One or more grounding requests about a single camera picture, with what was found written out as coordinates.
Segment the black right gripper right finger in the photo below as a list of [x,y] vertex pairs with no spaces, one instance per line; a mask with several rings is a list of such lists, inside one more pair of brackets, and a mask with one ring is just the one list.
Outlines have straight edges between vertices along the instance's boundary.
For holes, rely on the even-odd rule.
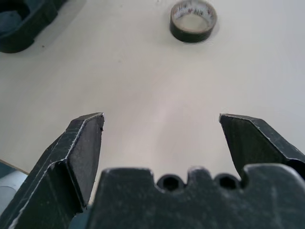
[[221,114],[235,169],[251,182],[303,182],[305,156],[260,118]]

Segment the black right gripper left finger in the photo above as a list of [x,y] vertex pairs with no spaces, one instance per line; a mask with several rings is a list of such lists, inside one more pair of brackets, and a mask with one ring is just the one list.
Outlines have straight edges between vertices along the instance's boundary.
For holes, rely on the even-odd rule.
[[80,116],[44,151],[0,216],[2,229],[67,229],[88,206],[103,113]]

